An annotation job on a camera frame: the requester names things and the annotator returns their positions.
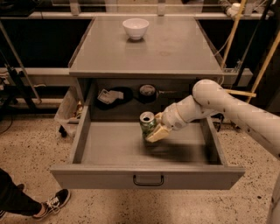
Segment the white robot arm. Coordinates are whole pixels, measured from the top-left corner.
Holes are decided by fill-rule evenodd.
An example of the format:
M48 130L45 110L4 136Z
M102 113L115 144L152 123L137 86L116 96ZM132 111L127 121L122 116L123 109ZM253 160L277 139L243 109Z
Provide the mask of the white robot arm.
M213 80L196 82L191 95L157 113L157 126L145 140L154 143L194 120L219 113L246 131L272 156L280 157L280 116L233 97Z

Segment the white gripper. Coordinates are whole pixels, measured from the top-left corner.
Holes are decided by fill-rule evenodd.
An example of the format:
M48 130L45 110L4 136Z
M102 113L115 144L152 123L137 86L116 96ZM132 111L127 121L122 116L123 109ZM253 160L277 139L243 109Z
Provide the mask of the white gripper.
M157 127L145 138L147 142L155 143L168 137L171 130L181 130L186 126L186 105L173 103L164 112L155 114Z

